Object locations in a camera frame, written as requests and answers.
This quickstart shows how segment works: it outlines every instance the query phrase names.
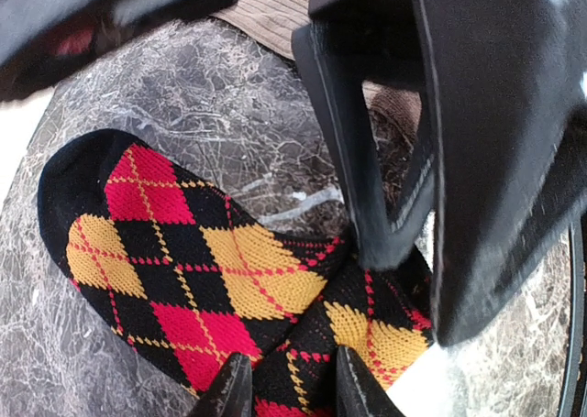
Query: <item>knit fabric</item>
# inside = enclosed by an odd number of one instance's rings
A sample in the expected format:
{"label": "knit fabric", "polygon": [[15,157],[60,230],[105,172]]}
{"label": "knit fabric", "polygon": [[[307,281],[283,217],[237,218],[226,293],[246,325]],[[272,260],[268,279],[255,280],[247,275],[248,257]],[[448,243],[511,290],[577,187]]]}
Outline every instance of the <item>knit fabric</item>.
{"label": "knit fabric", "polygon": [[431,343],[416,250],[394,271],[360,269],[350,238],[273,233],[127,133],[93,132],[50,160],[39,223],[112,331],[194,395],[231,353],[248,356],[261,417],[332,415],[340,345],[387,389]]}

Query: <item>white floor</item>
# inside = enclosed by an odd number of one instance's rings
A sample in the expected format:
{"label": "white floor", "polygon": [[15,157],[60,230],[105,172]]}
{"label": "white floor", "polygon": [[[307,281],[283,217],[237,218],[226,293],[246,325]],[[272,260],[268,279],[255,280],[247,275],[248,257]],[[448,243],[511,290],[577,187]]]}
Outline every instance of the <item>white floor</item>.
{"label": "white floor", "polygon": [[30,138],[47,109],[53,89],[25,101],[0,104],[0,212]]}

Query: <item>sock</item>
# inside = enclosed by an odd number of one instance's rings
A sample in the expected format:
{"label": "sock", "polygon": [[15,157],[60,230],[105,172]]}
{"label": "sock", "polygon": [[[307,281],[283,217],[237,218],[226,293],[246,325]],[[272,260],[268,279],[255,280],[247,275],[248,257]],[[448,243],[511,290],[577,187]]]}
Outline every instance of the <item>sock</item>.
{"label": "sock", "polygon": [[330,415],[338,345],[387,388],[431,343],[416,250],[364,271],[348,236],[273,233],[128,133],[99,130],[50,159],[39,227],[113,332],[193,394],[231,353],[250,357],[259,416]]}

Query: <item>marble table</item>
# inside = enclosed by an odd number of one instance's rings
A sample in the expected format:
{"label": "marble table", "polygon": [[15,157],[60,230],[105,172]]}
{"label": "marble table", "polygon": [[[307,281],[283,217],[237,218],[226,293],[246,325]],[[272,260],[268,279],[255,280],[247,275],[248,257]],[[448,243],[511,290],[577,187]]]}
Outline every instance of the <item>marble table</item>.
{"label": "marble table", "polygon": [[[410,146],[373,114],[393,200]],[[168,25],[61,84],[0,214],[0,417],[181,417],[194,398],[116,338],[50,262],[41,169],[62,145],[113,127],[214,181],[272,229],[347,222],[332,163],[291,63],[234,28]],[[430,255],[430,225],[418,245]],[[407,417],[553,416],[569,325],[566,237],[481,335],[433,347],[392,387]]]}

